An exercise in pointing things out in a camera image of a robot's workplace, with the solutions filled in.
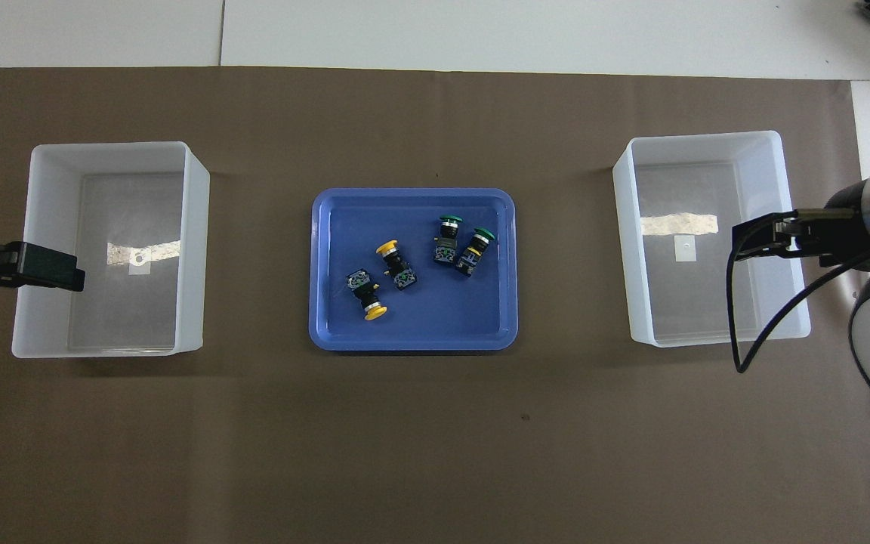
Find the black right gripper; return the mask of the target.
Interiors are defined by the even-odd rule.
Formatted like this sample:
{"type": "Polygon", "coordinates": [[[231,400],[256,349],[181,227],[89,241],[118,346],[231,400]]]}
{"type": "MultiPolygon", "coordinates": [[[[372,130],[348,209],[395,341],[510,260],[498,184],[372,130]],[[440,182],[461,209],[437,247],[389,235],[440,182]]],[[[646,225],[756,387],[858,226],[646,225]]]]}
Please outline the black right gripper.
{"type": "Polygon", "coordinates": [[[822,267],[852,261],[870,250],[870,234],[856,208],[825,208],[817,213],[785,213],[780,218],[756,218],[732,228],[732,259],[766,257],[778,250],[780,257],[818,257],[822,267]]]}

